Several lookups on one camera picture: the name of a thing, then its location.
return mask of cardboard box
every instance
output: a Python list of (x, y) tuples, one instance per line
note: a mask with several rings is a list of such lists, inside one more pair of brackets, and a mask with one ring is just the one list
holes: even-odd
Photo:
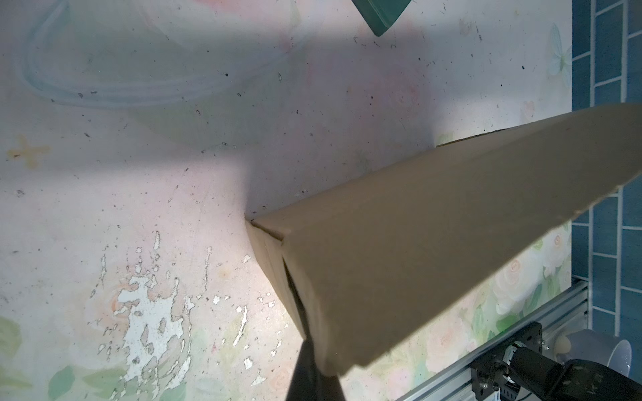
[(641, 171), (642, 105), (597, 107), (427, 151), (247, 230), (317, 366), (342, 375)]

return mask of table surface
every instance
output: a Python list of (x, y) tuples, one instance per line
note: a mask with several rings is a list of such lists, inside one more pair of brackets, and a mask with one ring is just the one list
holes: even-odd
[[(412, 1), (379, 38), (348, 0), (7, 0), (0, 27), (7, 400), (282, 399), (300, 336), (244, 216), (571, 109), (570, 0)], [(559, 292), (569, 235), (349, 399), (401, 396)]]

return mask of yellow cross mark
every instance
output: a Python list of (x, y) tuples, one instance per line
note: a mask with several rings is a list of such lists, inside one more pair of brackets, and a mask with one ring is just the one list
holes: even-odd
[(38, 160), (36, 159), (37, 155), (44, 155), (45, 153), (49, 153), (51, 150), (49, 146), (29, 146), (27, 138), (24, 135), (18, 136), (18, 141), (20, 142), (21, 149), (8, 150), (6, 155), (10, 159), (19, 157), (24, 158), (25, 165), (31, 170), (38, 167)]

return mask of white grout line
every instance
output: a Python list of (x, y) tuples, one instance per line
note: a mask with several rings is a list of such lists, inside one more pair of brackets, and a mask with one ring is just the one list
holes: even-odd
[(601, 257), (607, 257), (611, 259), (617, 259), (617, 255), (609, 255), (608, 253), (600, 253), (600, 252), (593, 252), (593, 256), (601, 256)]
[(622, 79), (620, 80), (620, 101), (622, 103), (627, 101), (627, 83), (628, 83), (628, 74), (629, 74), (629, 0), (624, 0), (622, 2)]
[(598, 16), (598, 15), (602, 15), (602, 14), (604, 14), (605, 12), (607, 12), (607, 11), (609, 11), (609, 10), (612, 10), (612, 9), (616, 8), (617, 6), (619, 6), (620, 4), (622, 4), (622, 2), (623, 2), (623, 0), (620, 0), (620, 1), (618, 1), (617, 3), (613, 3), (613, 4), (611, 4), (611, 5), (610, 5), (610, 6), (608, 6), (608, 7), (602, 8), (600, 11), (596, 12), (596, 13), (595, 13), (595, 15), (596, 15), (596, 16)]
[(619, 81), (619, 80), (620, 80), (620, 78), (622, 78), (622, 77), (621, 77), (621, 76), (617, 76), (617, 77), (615, 77), (615, 78), (609, 78), (608, 80), (604, 80), (604, 81), (596, 82), (596, 83), (595, 83), (595, 87), (601, 87), (602, 85), (606, 85), (607, 83), (611, 83), (611, 82)]
[(642, 294), (642, 289), (637, 289), (637, 288), (631, 288), (631, 287), (625, 287), (625, 286), (620, 286), (621, 289), (625, 291), (631, 291), (632, 293), (638, 293)]
[(622, 209), (623, 209), (623, 187), (618, 188), (618, 231), (616, 249), (618, 258), (615, 262), (615, 336), (620, 336), (620, 314), (621, 314), (621, 292), (622, 287)]
[[(595, 10), (595, 0), (591, 0), (592, 10)], [(589, 207), (589, 329), (593, 329), (593, 206)]]
[(615, 312), (610, 311), (609, 309), (598, 308), (597, 306), (594, 306), (593, 309), (595, 309), (596, 311), (600, 311), (600, 312), (604, 312), (604, 313), (615, 315)]
[(639, 31), (634, 32), (634, 33), (631, 33), (631, 34), (629, 35), (629, 39), (633, 39), (634, 37), (636, 37), (636, 36), (640, 36), (640, 35), (642, 35), (642, 30), (639, 30)]
[(571, 61), (574, 61), (574, 62), (575, 62), (575, 61), (577, 61), (577, 60), (579, 60), (579, 59), (581, 59), (581, 58), (584, 58), (584, 57), (586, 57), (586, 56), (590, 56), (590, 55), (591, 55), (591, 51), (587, 51), (587, 52), (586, 52), (586, 53), (584, 53), (584, 54), (581, 54), (581, 55), (579, 55), (579, 56), (575, 56), (575, 57), (573, 57), (573, 59), (572, 59)]
[[(595, 106), (595, 1), (591, 0), (591, 78), (589, 81), (589, 107)], [(589, 328), (591, 323), (591, 310), (589, 309)]]

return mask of black pointed object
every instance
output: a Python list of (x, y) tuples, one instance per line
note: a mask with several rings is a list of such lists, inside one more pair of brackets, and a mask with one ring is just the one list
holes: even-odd
[(410, 0), (352, 0), (376, 36), (382, 36), (406, 9)]

